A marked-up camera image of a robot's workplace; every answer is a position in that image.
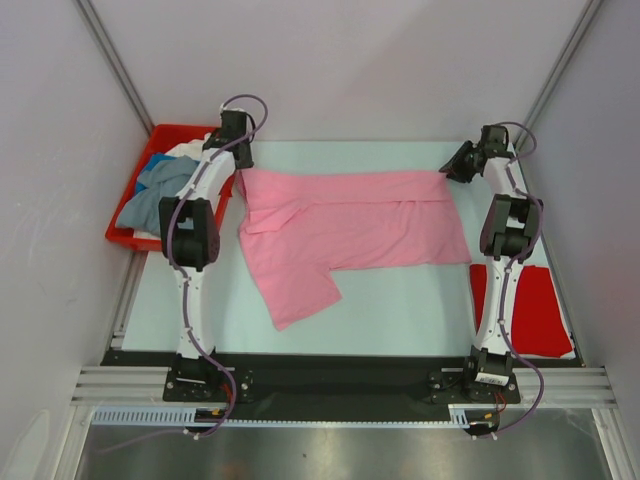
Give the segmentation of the aluminium frame rail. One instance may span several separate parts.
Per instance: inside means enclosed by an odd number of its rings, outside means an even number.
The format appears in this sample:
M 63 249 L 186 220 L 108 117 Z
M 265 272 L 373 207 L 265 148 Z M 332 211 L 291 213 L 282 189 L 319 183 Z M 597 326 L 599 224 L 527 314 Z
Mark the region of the aluminium frame rail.
M 167 367 L 88 366 L 81 369 L 73 405 L 159 405 Z M 617 401 L 603 368 L 544 368 L 542 408 L 605 409 Z

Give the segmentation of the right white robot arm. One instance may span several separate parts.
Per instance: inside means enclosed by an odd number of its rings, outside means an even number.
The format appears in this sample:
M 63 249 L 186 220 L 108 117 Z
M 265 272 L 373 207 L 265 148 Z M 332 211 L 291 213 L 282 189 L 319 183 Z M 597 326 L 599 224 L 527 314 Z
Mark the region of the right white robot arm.
M 439 169 L 458 183 L 480 175 L 493 193 L 479 238 L 487 278 L 481 323 L 461 378 L 453 383 L 471 402 L 489 402 L 516 389 L 513 363 L 522 359 L 512 340 L 517 288 L 541 235 L 543 206 L 514 173 L 512 125 L 483 126 L 477 142 L 465 141 Z

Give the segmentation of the left aluminium corner post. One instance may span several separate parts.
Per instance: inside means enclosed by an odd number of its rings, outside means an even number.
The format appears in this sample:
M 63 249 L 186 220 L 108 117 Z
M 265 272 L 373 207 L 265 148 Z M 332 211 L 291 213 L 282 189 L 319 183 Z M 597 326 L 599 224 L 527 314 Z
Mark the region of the left aluminium corner post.
M 155 124 L 94 2 L 90 0 L 73 0 L 72 3 L 114 76 L 134 116 L 144 132 L 151 136 Z

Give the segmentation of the blue t shirt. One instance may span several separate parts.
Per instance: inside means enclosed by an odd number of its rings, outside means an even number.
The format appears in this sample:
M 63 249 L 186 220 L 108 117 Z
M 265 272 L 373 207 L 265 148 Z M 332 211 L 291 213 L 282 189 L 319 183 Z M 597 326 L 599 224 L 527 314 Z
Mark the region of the blue t shirt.
M 144 173 L 151 172 L 156 167 L 156 165 L 162 161 L 171 161 L 171 160 L 174 160 L 173 156 L 169 156 L 163 153 L 153 154 L 148 160 L 148 162 L 145 164 L 145 166 L 142 168 L 142 170 L 140 171 L 136 179 L 134 194 L 137 195 L 138 193 L 146 189 L 146 186 L 141 181 Z

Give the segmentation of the white t shirt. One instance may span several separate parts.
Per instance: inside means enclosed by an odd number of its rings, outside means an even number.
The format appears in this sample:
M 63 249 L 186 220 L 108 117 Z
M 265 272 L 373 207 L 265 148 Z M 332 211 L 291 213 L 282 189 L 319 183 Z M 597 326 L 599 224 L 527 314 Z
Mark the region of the white t shirt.
M 194 161 L 199 161 L 202 156 L 204 143 L 209 139 L 210 136 L 210 133 L 206 133 L 200 139 L 193 139 L 188 142 L 176 144 L 171 149 L 166 151 L 165 154 L 167 156 L 175 158 L 186 156 Z

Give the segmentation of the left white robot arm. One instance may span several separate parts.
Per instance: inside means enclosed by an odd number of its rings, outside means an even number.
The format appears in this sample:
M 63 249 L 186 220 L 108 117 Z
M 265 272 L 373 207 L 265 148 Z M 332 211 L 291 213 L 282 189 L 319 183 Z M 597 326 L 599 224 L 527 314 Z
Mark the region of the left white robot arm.
M 198 165 L 186 185 L 159 202 L 162 253 L 175 271 L 182 327 L 167 373 L 167 402 L 211 401 L 229 381 L 209 361 L 215 354 L 207 320 L 206 274 L 220 252 L 217 214 L 223 214 L 236 168 L 251 167 L 255 121 L 243 110 L 221 112 L 221 126 L 205 140 Z

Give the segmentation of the red folded t shirt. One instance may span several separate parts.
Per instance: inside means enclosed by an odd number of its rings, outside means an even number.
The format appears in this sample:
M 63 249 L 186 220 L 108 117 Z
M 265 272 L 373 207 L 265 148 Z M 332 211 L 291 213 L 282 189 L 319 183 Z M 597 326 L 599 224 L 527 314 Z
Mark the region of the red folded t shirt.
M 512 345 L 520 355 L 576 358 L 548 267 L 524 267 L 516 289 L 511 335 Z

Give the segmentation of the pink t shirt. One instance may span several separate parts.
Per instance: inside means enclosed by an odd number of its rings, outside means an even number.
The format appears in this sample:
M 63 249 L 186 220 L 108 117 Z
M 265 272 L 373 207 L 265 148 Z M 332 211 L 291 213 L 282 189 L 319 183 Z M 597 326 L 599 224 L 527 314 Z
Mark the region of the pink t shirt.
M 342 298 L 335 271 L 471 262 L 444 174 L 243 171 L 239 241 L 274 327 Z

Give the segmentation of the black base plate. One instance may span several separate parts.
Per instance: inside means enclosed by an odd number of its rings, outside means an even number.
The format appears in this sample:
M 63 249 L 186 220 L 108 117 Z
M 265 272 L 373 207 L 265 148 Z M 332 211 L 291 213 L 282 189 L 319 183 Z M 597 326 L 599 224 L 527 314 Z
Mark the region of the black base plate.
M 474 382 L 474 363 L 464 357 L 218 353 L 208 362 L 108 350 L 101 364 L 158 369 L 166 403 L 219 403 L 235 389 L 234 420 L 382 424 L 441 421 L 453 405 L 490 408 L 497 399 L 516 409 L 550 397 L 556 378 L 578 370 L 575 360 L 516 361 L 500 387 Z

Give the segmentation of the red plastic bin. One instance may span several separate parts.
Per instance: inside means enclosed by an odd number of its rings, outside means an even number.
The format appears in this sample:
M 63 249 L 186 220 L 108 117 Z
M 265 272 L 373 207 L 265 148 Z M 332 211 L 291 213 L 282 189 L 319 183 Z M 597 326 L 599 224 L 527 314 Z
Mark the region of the red plastic bin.
M 163 153 L 171 149 L 176 144 L 182 142 L 188 142 L 193 139 L 200 139 L 206 133 L 212 134 L 216 129 L 214 127 L 203 126 L 190 126 L 190 125 L 172 125 L 162 124 L 155 127 L 151 137 L 143 150 L 139 161 L 136 164 L 134 172 L 129 180 L 127 187 L 120 199 L 118 207 L 111 219 L 111 222 L 106 230 L 105 238 L 113 243 L 120 244 L 126 248 L 140 251 L 157 251 L 163 250 L 162 240 L 159 236 L 154 236 L 143 231 L 138 231 L 129 228 L 117 228 L 116 218 L 125 203 L 130 200 L 134 194 L 134 182 L 136 181 L 140 171 L 148 162 L 150 157 L 155 153 Z M 191 176 L 187 184 L 176 194 L 175 197 L 164 197 L 161 200 L 167 200 L 172 202 L 181 195 L 182 192 L 188 188 L 196 186 L 201 190 L 194 192 L 189 196 L 188 202 L 185 203 L 182 214 L 186 214 L 190 211 L 190 208 L 195 205 L 197 199 L 206 200 L 209 202 L 208 211 L 215 219 L 215 225 L 220 227 L 222 225 L 223 216 L 226 210 L 227 203 L 231 197 L 231 185 L 233 183 L 233 176 L 230 174 L 232 164 L 232 157 L 227 156 L 218 160 L 220 171 L 225 173 L 226 176 L 213 183 L 211 188 L 206 186 L 204 180 L 193 182 L 192 177 L 196 175 L 198 168 L 201 166 L 201 159 L 198 161 L 198 166 L 195 172 Z

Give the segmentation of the grey t shirt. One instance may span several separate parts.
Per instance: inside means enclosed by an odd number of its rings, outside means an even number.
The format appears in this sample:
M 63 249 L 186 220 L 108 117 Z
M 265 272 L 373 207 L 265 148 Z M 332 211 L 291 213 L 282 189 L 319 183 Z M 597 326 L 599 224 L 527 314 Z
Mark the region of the grey t shirt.
M 175 197 L 187 184 L 198 166 L 198 161 L 179 157 L 162 161 L 151 172 L 142 176 L 146 189 L 133 194 L 116 218 L 117 228 L 143 231 L 160 235 L 159 203 L 164 197 Z

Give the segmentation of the aluminium corner post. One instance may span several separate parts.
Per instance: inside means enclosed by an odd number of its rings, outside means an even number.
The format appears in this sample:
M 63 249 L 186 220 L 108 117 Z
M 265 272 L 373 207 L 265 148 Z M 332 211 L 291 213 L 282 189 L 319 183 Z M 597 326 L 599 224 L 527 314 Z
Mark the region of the aluminium corner post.
M 134 116 L 144 132 L 151 136 L 155 124 L 94 2 L 90 0 L 73 0 L 72 3 L 114 76 Z
M 580 50 L 583 42 L 586 40 L 590 30 L 596 24 L 598 17 L 606 4 L 607 1 L 604 0 L 589 0 L 585 3 L 577 21 L 561 48 L 560 53 L 554 61 L 541 90 L 524 118 L 523 124 L 529 130 L 533 130 L 540 120 L 561 80 L 571 66 L 574 57 Z

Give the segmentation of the right aluminium corner post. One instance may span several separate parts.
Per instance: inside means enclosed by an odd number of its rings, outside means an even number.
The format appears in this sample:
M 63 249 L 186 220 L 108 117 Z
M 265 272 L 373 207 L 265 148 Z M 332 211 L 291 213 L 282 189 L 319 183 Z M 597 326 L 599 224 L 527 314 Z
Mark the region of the right aluminium corner post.
M 561 80 L 571 66 L 574 57 L 580 50 L 583 42 L 586 40 L 590 30 L 596 24 L 598 17 L 606 4 L 607 1 L 604 0 L 589 0 L 585 3 L 577 21 L 561 48 L 560 53 L 554 61 L 541 90 L 524 118 L 523 124 L 529 130 L 533 130 L 540 120 Z

